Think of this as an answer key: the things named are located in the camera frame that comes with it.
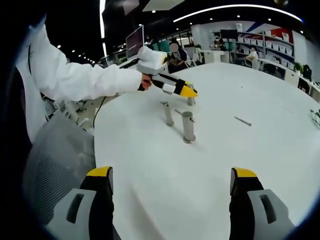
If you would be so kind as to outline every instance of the metal cylinder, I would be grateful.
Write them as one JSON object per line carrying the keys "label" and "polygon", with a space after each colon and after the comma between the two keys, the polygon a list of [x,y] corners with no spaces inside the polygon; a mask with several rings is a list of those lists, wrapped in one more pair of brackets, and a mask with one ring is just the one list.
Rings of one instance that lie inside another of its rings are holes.
{"label": "metal cylinder", "polygon": [[[194,90],[194,85],[193,85],[193,84],[189,84],[188,86],[189,86],[189,88],[191,88],[192,90]],[[196,104],[195,98],[194,98],[194,97],[188,97],[188,105],[189,105],[189,106],[193,106],[193,105],[195,105],[195,104]]]}
{"label": "metal cylinder", "polygon": [[172,119],[171,107],[167,101],[163,102],[162,104],[164,108],[165,122],[171,127],[175,124],[174,120]]}
{"label": "metal cylinder", "polygon": [[182,124],[183,124],[183,140],[185,143],[190,144],[196,140],[194,132],[195,119],[190,111],[182,113]]}

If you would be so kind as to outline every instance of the blue stripe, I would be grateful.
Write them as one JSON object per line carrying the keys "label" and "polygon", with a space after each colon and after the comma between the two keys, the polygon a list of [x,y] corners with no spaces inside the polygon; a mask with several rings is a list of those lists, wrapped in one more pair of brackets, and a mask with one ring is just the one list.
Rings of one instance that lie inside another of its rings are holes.
{"label": "blue stripe", "polygon": [[254,22],[251,27],[248,28],[248,30],[246,32],[251,32],[253,30],[255,30],[256,28],[260,27],[263,23],[261,22]]}

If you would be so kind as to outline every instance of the floor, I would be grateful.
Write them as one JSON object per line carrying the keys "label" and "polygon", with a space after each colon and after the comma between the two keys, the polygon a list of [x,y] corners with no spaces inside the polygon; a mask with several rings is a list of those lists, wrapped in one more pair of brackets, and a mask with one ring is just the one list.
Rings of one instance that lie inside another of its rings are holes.
{"label": "floor", "polygon": [[110,102],[111,100],[115,99],[116,96],[107,96],[105,100],[103,101],[104,97],[98,97],[94,100],[87,100],[86,103],[83,106],[82,111],[78,111],[77,114],[79,116],[79,119],[77,123],[81,123],[85,118],[88,118],[89,121],[86,121],[81,125],[83,129],[86,131],[89,131],[93,127],[94,117],[95,113],[98,110],[98,108],[101,105],[101,102],[103,101],[103,105]]}

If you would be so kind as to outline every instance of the storage box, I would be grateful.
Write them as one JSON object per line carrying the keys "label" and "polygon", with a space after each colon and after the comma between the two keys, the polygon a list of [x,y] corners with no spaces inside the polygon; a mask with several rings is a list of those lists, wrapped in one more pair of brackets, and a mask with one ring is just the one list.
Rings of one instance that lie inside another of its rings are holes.
{"label": "storage box", "polygon": [[257,45],[257,40],[256,39],[250,39],[250,43],[253,45]]}
{"label": "storage box", "polygon": [[270,30],[268,30],[268,31],[265,31],[265,35],[266,35],[266,36],[269,36],[269,37],[271,37],[271,31],[270,31]]}
{"label": "storage box", "polygon": [[243,32],[244,31],[244,29],[242,27],[242,23],[236,23],[235,25],[236,25],[236,30],[238,32]]}
{"label": "storage box", "polygon": [[286,48],[284,46],[279,45],[279,50],[281,53],[286,53]]}
{"label": "storage box", "polygon": [[288,33],[283,32],[282,37],[283,37],[284,41],[289,42],[289,34]]}
{"label": "storage box", "polygon": [[262,40],[257,40],[258,46],[263,47],[264,41]]}
{"label": "storage box", "polygon": [[283,58],[281,58],[281,65],[287,67],[288,66],[288,61],[283,59]]}
{"label": "storage box", "polygon": [[279,51],[279,45],[276,43],[272,43],[272,49]]}
{"label": "storage box", "polygon": [[267,48],[272,48],[272,42],[270,42],[270,41],[266,41],[265,42],[265,46],[267,47]]}
{"label": "storage box", "polygon": [[288,54],[289,56],[292,56],[292,50],[291,49],[286,49],[286,54]]}
{"label": "storage box", "polygon": [[291,62],[288,62],[288,68],[293,71],[295,69],[295,65]]}

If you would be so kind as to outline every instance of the black cable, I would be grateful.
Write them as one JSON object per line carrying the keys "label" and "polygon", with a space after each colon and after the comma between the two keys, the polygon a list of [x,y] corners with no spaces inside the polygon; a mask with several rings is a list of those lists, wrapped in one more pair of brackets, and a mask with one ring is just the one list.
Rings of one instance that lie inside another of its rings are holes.
{"label": "black cable", "polygon": [[96,111],[96,113],[95,113],[95,115],[94,115],[93,124],[92,124],[93,128],[95,128],[96,116],[97,116],[98,112],[100,111],[100,109],[101,109],[101,107],[102,107],[102,104],[104,104],[105,99],[106,99],[106,96],[103,97],[102,102],[101,102],[101,104],[100,104],[100,107],[98,108],[98,110]]}

